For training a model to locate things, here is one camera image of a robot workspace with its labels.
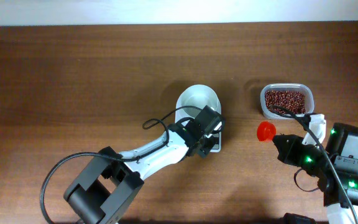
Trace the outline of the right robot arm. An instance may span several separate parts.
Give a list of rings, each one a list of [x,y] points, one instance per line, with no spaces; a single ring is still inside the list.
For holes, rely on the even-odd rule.
[[[329,223],[354,223],[352,210],[358,218],[358,127],[334,123],[326,146],[328,161],[319,147],[302,141],[293,134],[273,137],[278,160],[318,178]]]

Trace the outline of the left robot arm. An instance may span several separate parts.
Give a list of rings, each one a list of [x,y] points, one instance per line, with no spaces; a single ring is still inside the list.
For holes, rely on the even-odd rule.
[[[205,106],[195,116],[168,125],[156,140],[116,153],[105,147],[69,185],[63,198],[83,223],[117,223],[146,178],[195,154],[206,157],[218,145],[225,119]]]

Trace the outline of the red plastic measuring scoop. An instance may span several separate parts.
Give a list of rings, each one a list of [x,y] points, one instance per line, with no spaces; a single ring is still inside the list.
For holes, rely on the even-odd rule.
[[[277,130],[274,124],[268,121],[263,121],[257,128],[257,139],[260,142],[272,141],[276,133]]]

